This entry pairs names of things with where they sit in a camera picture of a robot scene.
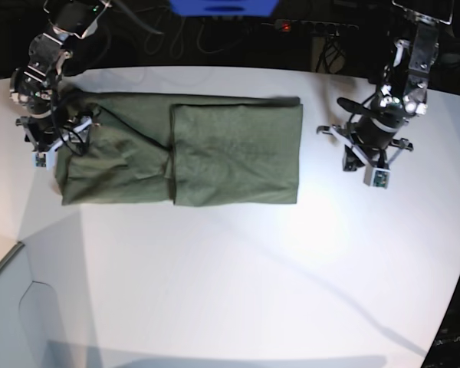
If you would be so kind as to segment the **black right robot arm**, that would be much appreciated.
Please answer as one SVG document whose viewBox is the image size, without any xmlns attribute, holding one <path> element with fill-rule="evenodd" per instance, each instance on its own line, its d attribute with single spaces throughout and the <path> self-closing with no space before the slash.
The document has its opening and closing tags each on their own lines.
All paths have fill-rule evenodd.
<svg viewBox="0 0 460 368">
<path fill-rule="evenodd" d="M 109 1 L 46 1 L 46 29 L 29 45 L 29 62 L 14 71 L 10 80 L 10 98 L 28 112 L 16 124 L 25 131 L 25 140 L 34 151 L 48 151 L 61 142 L 60 131 L 51 115 L 52 101 L 64 76 L 65 63 L 74 56 L 70 43 L 83 40 L 97 29 L 99 17 L 110 7 Z"/>
</svg>

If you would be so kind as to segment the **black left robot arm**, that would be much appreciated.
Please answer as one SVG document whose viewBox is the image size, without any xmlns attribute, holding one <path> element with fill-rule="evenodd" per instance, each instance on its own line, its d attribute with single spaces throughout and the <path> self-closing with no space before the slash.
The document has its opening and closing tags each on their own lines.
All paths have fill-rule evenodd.
<svg viewBox="0 0 460 368">
<path fill-rule="evenodd" d="M 363 103 L 344 97 L 337 103 L 352 117 L 344 127 L 332 126 L 345 146 L 343 171 L 353 172 L 364 166 L 388 169 L 395 157 L 387 158 L 390 147 L 412 151 L 413 144 L 395 135 L 413 117 L 427 111 L 427 93 L 432 65 L 439 55 L 440 25 L 452 23 L 453 1 L 393 1 L 415 25 L 407 38 L 393 41 L 390 59 L 383 68 L 375 92 Z"/>
</svg>

